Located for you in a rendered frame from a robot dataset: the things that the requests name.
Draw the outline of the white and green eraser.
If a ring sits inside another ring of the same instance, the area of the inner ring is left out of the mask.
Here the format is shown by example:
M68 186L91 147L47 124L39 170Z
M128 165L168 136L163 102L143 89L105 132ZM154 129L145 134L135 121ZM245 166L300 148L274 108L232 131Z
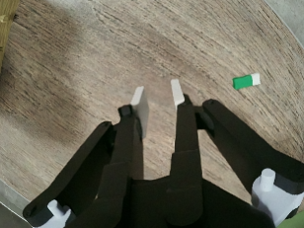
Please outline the white and green eraser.
M254 73L241 77L232 78L233 87L235 90L261 84L260 83L260 74Z

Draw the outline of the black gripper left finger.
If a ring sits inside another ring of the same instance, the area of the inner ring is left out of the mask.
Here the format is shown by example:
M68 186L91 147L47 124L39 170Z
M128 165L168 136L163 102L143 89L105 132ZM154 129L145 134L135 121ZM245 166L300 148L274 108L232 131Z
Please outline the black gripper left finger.
M129 228L131 180L144 180L150 111L144 86L136 89L131 105L117 111L119 123L100 123L50 186L24 208L33 228L63 228L91 203L90 228Z

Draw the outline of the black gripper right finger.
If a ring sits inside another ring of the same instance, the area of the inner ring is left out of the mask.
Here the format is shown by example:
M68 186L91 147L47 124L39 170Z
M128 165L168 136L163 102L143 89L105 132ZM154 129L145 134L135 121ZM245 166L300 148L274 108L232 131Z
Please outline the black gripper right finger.
M168 228L203 228L204 205L198 130L220 151L253 206L264 211L275 228L296 215L304 196L304 163L272 148L218 100L194 106L178 79L171 80L177 110L164 218ZM193 108L194 107L194 108Z

